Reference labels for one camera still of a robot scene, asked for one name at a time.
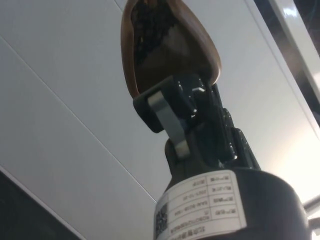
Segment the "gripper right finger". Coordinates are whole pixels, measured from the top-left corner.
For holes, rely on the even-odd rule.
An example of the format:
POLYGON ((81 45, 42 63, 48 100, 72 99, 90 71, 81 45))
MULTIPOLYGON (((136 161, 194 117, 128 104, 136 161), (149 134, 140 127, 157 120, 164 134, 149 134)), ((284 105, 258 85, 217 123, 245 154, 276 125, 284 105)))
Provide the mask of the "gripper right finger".
POLYGON ((188 106, 182 112, 189 154, 174 154, 175 173, 206 173, 224 169, 261 168, 243 132, 223 107, 218 86, 198 74, 174 76, 179 99, 188 106))

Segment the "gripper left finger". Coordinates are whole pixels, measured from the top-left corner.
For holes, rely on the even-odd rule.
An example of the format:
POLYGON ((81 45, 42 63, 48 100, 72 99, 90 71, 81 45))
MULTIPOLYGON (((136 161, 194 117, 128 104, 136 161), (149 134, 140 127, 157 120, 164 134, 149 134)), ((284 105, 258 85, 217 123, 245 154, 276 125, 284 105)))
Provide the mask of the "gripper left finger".
POLYGON ((165 131, 165 156, 173 176, 194 175, 190 140, 194 103, 193 75, 171 75, 133 99, 139 117, 154 132, 165 131))

